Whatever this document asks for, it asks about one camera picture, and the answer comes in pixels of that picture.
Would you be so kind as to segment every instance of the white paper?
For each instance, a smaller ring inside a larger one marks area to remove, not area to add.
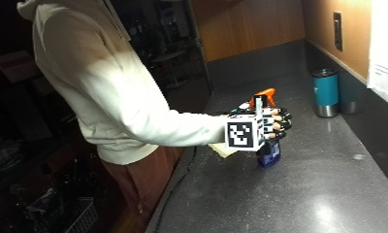
[[[367,87],[388,101],[388,0],[371,1]]]

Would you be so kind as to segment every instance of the speckled countertop surface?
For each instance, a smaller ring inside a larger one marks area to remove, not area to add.
[[[206,113],[234,108],[267,87],[277,89],[277,105],[293,115],[279,141],[281,160],[262,168],[253,152],[223,159],[197,147],[186,173],[194,151],[187,148],[148,232],[388,232],[388,179],[343,118],[314,115],[307,77],[297,71],[213,92]]]

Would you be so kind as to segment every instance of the electrical outlet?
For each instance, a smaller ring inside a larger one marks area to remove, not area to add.
[[[333,27],[334,27],[334,46],[338,50],[343,50],[341,35],[341,13],[338,12],[333,12]]]

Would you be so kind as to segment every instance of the hood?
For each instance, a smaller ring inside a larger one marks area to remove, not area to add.
[[[41,0],[25,0],[24,2],[17,3],[17,11],[24,19],[33,21],[36,7],[40,1]]]

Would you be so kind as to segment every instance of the qr-like tag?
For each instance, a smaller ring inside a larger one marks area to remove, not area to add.
[[[235,115],[227,118],[225,127],[225,145],[227,150],[257,151],[263,145],[262,117]]]

